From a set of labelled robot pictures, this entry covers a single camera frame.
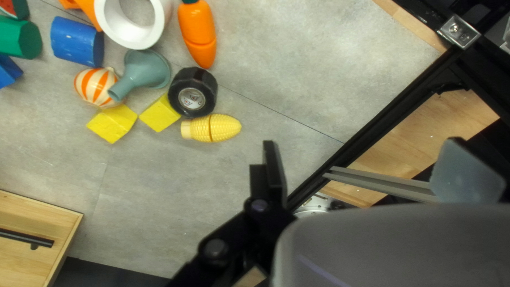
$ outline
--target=orange toy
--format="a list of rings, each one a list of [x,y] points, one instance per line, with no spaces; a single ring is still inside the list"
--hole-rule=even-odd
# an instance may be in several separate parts
[[[64,9],[81,9],[89,17],[94,27],[99,32],[102,31],[94,12],[94,0],[59,0]]]
[[[210,68],[216,57],[216,32],[209,4],[204,0],[183,0],[177,16],[191,56],[200,67]]]

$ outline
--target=yellow corn cob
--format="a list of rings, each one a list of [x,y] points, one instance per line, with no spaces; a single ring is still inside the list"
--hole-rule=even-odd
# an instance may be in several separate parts
[[[210,114],[181,123],[181,135],[185,139],[202,142],[219,142],[234,137],[241,131],[241,123],[226,114]]]

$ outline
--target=drawer handle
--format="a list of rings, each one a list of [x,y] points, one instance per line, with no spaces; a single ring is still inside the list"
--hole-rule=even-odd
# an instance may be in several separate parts
[[[4,229],[4,228],[0,228],[0,237],[5,237],[8,239],[13,239],[13,240],[21,241],[21,242],[30,243],[30,249],[32,249],[32,250],[36,250],[39,246],[51,248],[53,246],[53,243],[55,243],[55,241],[53,241],[53,240],[49,240],[49,239],[45,239],[42,237],[21,233],[21,232],[16,232],[16,231]]]

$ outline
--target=wooden toy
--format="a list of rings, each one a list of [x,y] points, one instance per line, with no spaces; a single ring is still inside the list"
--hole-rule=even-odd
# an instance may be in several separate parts
[[[34,59],[41,50],[41,34],[35,24],[0,16],[0,54]]]
[[[184,43],[202,68],[208,69],[216,57],[213,13],[204,0],[183,0],[177,11]]]
[[[168,102],[168,95],[165,93],[147,108],[139,118],[153,130],[161,132],[177,122],[181,115],[172,109]]]
[[[138,116],[126,105],[102,110],[87,124],[87,128],[113,144],[126,135]]]
[[[102,31],[95,15],[94,0],[59,0],[59,2],[64,9],[81,9],[89,17],[96,30]]]
[[[29,15],[27,0],[0,0],[0,10],[16,20]]]
[[[11,58],[0,55],[0,89],[14,83],[16,78],[21,75],[23,75],[23,71]]]
[[[172,15],[172,0],[150,0],[150,3],[154,9],[154,22],[142,26],[124,14],[119,0],[94,0],[97,22],[118,44],[134,50],[148,49],[159,40]]]
[[[55,57],[89,67],[103,63],[103,33],[94,27],[70,19],[55,17],[50,32]]]
[[[108,95],[108,89],[117,81],[111,67],[85,69],[74,78],[74,89],[84,101],[106,109],[120,105]]]
[[[226,114],[210,114],[181,122],[181,135],[185,139],[202,142],[219,142],[233,138],[241,131],[241,123]]]

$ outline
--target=wooden surface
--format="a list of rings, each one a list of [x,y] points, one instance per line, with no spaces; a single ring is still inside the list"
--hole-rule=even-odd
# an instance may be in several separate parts
[[[264,279],[266,279],[266,276],[264,276],[257,267],[253,267],[234,285],[234,287],[254,287]]]
[[[412,178],[436,161],[444,140],[451,136],[469,139],[498,118],[472,91],[435,94],[349,168]],[[386,196],[336,181],[320,192],[358,207],[369,207]]]
[[[373,0],[383,10],[390,14],[395,20],[401,23],[404,27],[408,28],[411,32],[415,33],[423,41],[434,47],[439,52],[445,52],[450,43],[441,38],[435,31],[427,27],[420,20],[412,16],[404,8],[391,0]]]
[[[56,275],[82,214],[0,190],[0,228],[54,240],[53,247],[0,237],[0,287],[45,287]]]

